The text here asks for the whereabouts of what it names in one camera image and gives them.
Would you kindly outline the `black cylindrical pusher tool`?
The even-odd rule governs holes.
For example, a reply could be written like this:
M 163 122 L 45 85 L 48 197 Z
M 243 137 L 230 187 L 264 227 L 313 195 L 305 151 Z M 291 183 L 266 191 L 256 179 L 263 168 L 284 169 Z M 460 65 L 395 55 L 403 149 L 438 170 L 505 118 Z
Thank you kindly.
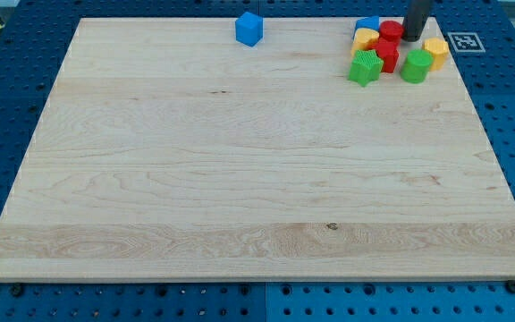
M 434 0 L 409 0 L 407 12 L 402 21 L 402 40 L 416 42 L 420 39 L 433 5 Z

